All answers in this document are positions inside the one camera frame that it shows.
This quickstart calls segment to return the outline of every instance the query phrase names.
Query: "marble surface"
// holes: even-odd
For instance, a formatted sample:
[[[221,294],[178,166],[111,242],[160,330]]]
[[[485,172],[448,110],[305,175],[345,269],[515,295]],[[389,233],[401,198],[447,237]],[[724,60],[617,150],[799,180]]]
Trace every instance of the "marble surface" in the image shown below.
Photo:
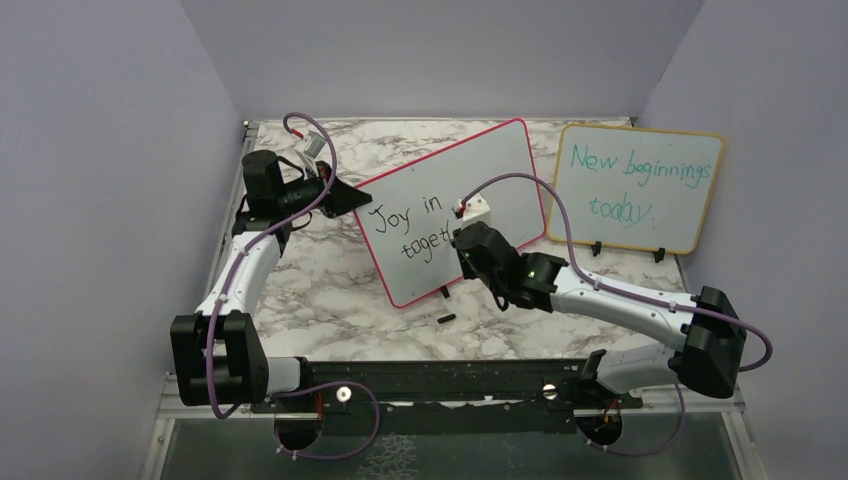
[[[598,122],[627,123],[626,119]],[[350,119],[327,121],[324,126],[339,153],[340,178],[356,185],[497,123]],[[560,132],[566,124],[527,121],[537,171],[547,181],[553,179]],[[266,122],[259,128],[255,148],[280,152],[291,143],[281,123]],[[322,156],[329,161],[326,149]],[[588,247],[576,249],[584,269],[649,288],[683,290],[673,258],[655,264],[646,252],[604,249],[593,258]],[[526,250],[567,256],[565,244],[547,239]],[[579,315],[514,307],[500,312],[479,281],[459,282],[451,293],[449,299],[431,296],[405,309],[392,307],[353,215],[333,220],[315,215],[308,227],[292,235],[269,276],[255,322],[269,357],[304,355],[312,360],[570,358],[651,341]],[[457,318],[439,325],[436,319],[448,313]]]

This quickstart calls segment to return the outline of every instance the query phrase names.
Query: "whiteboard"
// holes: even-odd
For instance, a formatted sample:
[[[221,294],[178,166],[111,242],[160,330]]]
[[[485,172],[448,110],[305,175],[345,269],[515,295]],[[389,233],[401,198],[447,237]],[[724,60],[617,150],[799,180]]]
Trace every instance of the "whiteboard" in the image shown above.
[[[393,306],[403,308],[462,277],[456,250],[450,246],[461,222],[451,208],[484,181],[508,172],[536,174],[521,119],[357,185],[373,197],[354,215]],[[544,235],[535,183],[508,179],[481,193],[492,209],[491,226],[512,245],[523,246]]]
[[[724,140],[709,133],[570,125],[554,187],[575,243],[689,253],[698,243]],[[548,237],[566,241],[558,211]]]

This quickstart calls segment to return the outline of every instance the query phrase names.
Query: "table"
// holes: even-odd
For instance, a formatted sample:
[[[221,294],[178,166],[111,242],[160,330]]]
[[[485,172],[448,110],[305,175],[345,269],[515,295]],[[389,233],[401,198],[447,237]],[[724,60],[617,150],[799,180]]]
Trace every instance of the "table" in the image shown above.
[[[339,177],[357,184],[395,166],[491,127],[500,120],[339,119],[322,122],[338,149]],[[528,120],[539,176],[551,181],[560,132],[568,120]],[[627,125],[629,119],[592,120]],[[305,125],[294,125],[298,128]],[[293,139],[280,122],[247,125],[244,152],[282,151]],[[237,179],[226,218],[240,203]],[[222,229],[222,252],[229,223]],[[567,257],[564,244],[539,240],[527,251]],[[583,268],[665,291],[684,291],[674,257],[655,263],[649,252],[577,247]],[[211,285],[222,261],[216,258]],[[455,313],[446,324],[436,319]],[[405,309],[388,302],[352,215],[315,215],[292,235],[269,276],[254,318],[266,355],[310,360],[471,360],[586,357],[651,340],[579,315],[516,308],[500,312],[479,281],[451,286]],[[291,462],[274,455],[270,416],[243,409],[227,422],[206,408],[186,408],[173,377],[166,382],[143,478],[763,478],[745,428],[741,393],[730,400],[685,392],[689,425],[664,455],[628,459],[589,449],[573,435],[504,434],[378,438],[344,462]],[[646,408],[626,413],[619,442],[632,449],[662,443],[678,418],[670,388],[648,389]],[[357,438],[325,438],[314,448],[338,452]]]

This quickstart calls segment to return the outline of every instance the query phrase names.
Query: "gray wall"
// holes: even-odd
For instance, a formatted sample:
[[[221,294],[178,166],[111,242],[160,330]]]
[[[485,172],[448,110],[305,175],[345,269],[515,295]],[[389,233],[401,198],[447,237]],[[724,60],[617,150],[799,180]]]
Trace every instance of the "gray wall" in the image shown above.
[[[702,0],[182,0],[239,112],[638,115]]]
[[[239,116],[176,0],[0,10],[0,478],[135,478]]]
[[[741,376],[773,479],[848,469],[846,25],[844,0],[707,0],[640,121],[727,140],[684,265],[774,340],[774,360]]]

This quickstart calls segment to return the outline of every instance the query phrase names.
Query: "whiteboard with yellow frame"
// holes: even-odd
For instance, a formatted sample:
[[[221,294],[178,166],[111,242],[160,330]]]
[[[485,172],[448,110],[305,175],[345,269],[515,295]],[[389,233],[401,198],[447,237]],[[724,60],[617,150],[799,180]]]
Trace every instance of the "whiteboard with yellow frame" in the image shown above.
[[[569,125],[554,188],[575,243],[689,253],[715,186],[724,140],[712,133]],[[552,204],[546,232],[566,241]]]

